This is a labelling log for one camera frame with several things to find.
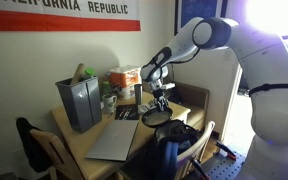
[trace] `wooden desk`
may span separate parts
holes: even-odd
[[[153,96],[151,94],[143,92],[143,103],[147,103],[152,99]],[[135,98],[127,100],[119,99],[118,104],[135,104]],[[169,106],[173,110],[172,119],[185,120],[187,114],[190,112],[190,109],[171,102],[169,103]],[[103,114],[102,121],[84,133],[79,133],[71,128],[63,106],[52,110],[52,114],[85,179],[105,179],[123,165],[122,162],[84,158],[85,154],[103,131],[107,123],[114,120],[114,114],[111,117],[107,114]],[[153,137],[153,132],[154,129],[145,126],[142,121],[139,120],[129,156],[132,156],[132,154],[140,150],[141,147],[143,147]]]

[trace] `laptop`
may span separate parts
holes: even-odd
[[[85,155],[88,159],[126,161],[138,120],[111,121]]]

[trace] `robotic arm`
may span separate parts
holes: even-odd
[[[281,37],[247,22],[193,18],[142,67],[141,77],[150,85],[158,111],[164,111],[166,65],[199,49],[224,46],[236,54],[251,89],[256,133],[237,179],[288,179],[288,49]]]

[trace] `black bag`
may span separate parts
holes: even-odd
[[[197,142],[201,132],[183,121],[172,120],[156,128],[144,160],[151,179],[174,179],[177,155]]]

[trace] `cup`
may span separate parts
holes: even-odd
[[[104,112],[107,114],[113,113],[115,111],[117,97],[112,94],[105,94],[102,96],[102,100],[104,103]]]
[[[135,89],[135,103],[136,105],[141,105],[143,96],[142,84],[135,84],[134,89]]]

